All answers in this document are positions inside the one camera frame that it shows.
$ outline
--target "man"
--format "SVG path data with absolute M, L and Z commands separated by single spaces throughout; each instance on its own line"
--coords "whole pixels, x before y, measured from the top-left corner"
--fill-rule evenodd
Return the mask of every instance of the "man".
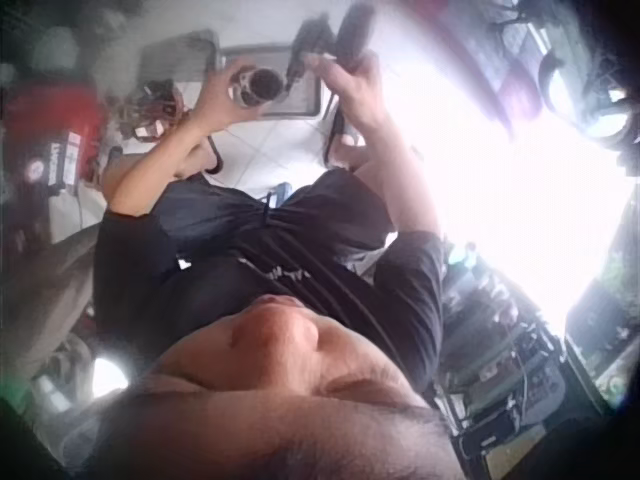
M 446 431 L 420 396 L 441 341 L 440 227 L 385 109 L 376 58 L 354 75 L 307 58 L 366 147 L 335 142 L 332 162 L 348 169 L 277 209 L 201 175 L 171 183 L 185 158 L 202 155 L 203 137 L 259 115 L 228 95 L 242 65 L 212 75 L 190 118 L 110 195 L 97 323 L 130 372 L 144 374 L 105 415 L 89 470 L 458 478 Z M 343 265 L 393 230 L 373 285 Z M 181 270 L 178 258 L 192 265 Z

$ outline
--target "person's right hand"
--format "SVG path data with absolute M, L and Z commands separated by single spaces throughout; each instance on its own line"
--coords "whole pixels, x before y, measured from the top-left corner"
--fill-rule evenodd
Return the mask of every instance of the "person's right hand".
M 345 117 L 365 138 L 384 128 L 389 114 L 384 104 L 380 65 L 375 53 L 367 52 L 353 75 L 320 55 L 308 54 L 305 64 L 340 97 Z

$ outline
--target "black shirt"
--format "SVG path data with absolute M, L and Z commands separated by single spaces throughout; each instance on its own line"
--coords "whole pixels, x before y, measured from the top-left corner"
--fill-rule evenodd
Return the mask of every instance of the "black shirt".
M 182 337 L 259 296 L 291 295 L 368 338 L 421 392 L 442 337 L 441 269 L 442 243 L 427 232 L 400 233 L 371 285 L 290 233 L 263 227 L 181 270 L 153 216 L 107 212 L 96 246 L 96 322 L 135 374 Z

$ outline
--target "hand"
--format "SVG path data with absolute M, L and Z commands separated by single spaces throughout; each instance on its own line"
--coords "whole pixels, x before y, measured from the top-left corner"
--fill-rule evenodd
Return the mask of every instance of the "hand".
M 384 128 L 389 114 L 384 105 L 380 65 L 375 53 L 367 52 L 353 75 L 320 55 L 307 55 L 305 64 L 340 97 L 344 115 L 360 133 L 366 137 Z
M 264 105 L 244 108 L 234 102 L 229 95 L 231 77 L 247 65 L 250 65 L 250 62 L 241 58 L 221 72 L 209 73 L 189 118 L 191 123 L 197 125 L 203 136 L 224 130 L 234 123 L 256 120 L 262 113 Z

